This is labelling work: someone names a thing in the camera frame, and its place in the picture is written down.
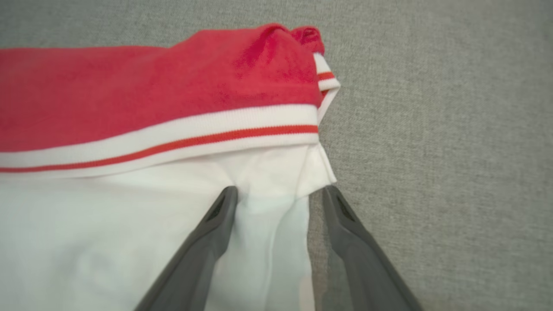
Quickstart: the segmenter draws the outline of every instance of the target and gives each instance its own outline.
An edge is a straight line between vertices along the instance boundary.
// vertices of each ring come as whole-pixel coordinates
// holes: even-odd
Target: gray tabletop
[[[338,186],[422,306],[549,311],[552,16],[547,0],[2,0],[0,46],[315,25],[342,83],[321,126]],[[347,294],[320,201],[309,248],[317,308],[333,310]]]

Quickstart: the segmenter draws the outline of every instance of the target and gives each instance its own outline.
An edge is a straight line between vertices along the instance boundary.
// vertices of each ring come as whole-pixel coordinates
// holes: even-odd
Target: garment
[[[313,309],[307,196],[339,83],[317,29],[171,48],[0,51],[0,307],[130,310],[219,192],[235,226],[206,310]]]

